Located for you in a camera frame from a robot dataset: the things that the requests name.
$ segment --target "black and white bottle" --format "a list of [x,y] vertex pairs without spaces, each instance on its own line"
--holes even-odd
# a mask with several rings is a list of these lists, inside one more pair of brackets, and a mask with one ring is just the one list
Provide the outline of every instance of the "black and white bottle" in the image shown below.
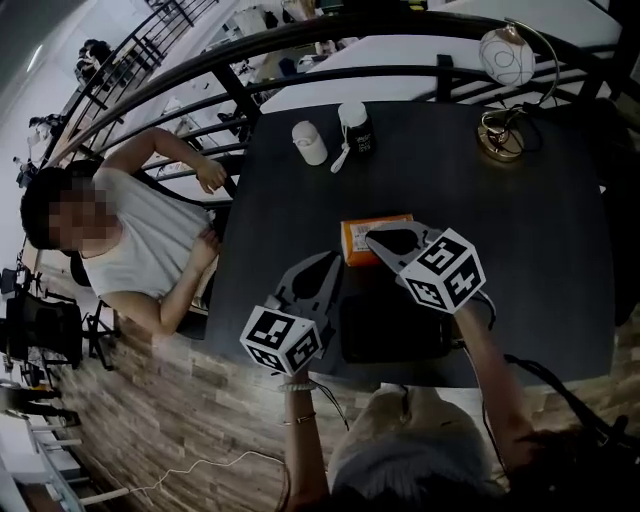
[[376,139],[364,104],[359,101],[343,103],[338,107],[338,116],[351,152],[359,155],[371,153],[375,149]]

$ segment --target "hand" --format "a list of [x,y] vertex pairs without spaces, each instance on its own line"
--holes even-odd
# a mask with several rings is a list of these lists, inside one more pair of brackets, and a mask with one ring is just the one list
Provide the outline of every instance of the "hand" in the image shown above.
[[220,241],[216,232],[207,228],[200,233],[193,242],[189,265],[202,273],[216,259],[220,252]]
[[224,185],[224,180],[227,178],[227,171],[215,160],[205,159],[195,171],[200,186],[206,194],[213,194],[216,189]]

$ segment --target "bracelet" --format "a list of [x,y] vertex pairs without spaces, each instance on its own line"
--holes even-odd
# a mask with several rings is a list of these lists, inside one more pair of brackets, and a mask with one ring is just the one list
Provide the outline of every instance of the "bracelet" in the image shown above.
[[278,386],[278,391],[285,393],[287,391],[312,391],[318,386],[313,382],[302,382],[300,384],[282,384]]
[[309,421],[312,420],[313,418],[316,417],[316,412],[313,411],[311,414],[309,414],[309,416],[303,416],[302,418],[296,418],[295,421],[284,421],[282,424],[285,426],[291,426],[291,425],[300,425],[301,423],[304,423],[305,421]]

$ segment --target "white lid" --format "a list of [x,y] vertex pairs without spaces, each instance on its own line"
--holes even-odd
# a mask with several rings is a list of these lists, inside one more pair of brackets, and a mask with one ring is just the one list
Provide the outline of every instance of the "white lid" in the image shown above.
[[343,126],[355,128],[367,120],[367,109],[359,101],[348,101],[338,107],[338,116]]
[[318,130],[309,121],[300,121],[291,130],[291,137],[295,144],[308,145],[318,137]]

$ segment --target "light stand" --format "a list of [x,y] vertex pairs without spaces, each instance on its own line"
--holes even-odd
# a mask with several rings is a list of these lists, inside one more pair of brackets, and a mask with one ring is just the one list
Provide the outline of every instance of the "light stand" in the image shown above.
[[[516,27],[522,28],[540,39],[551,52],[556,68],[556,76],[549,91],[544,94],[532,106],[541,105],[551,97],[558,86],[560,78],[560,63],[551,43],[534,28],[525,25],[517,20],[505,18],[508,23],[505,28],[497,29],[486,34],[481,41],[480,58],[487,73],[497,82],[503,85],[522,85],[528,82],[533,76],[535,60],[529,44],[520,36]],[[493,61],[487,59],[486,54],[491,53]],[[531,54],[531,68],[526,69],[528,62],[518,57],[524,54]],[[498,56],[511,57],[508,65],[498,62]],[[517,160],[524,152],[525,144],[522,133],[515,128],[515,120],[521,115],[526,115],[523,105],[514,105],[508,109],[492,110],[482,114],[480,125],[477,128],[476,136],[480,148],[491,158],[500,162],[512,162]]]

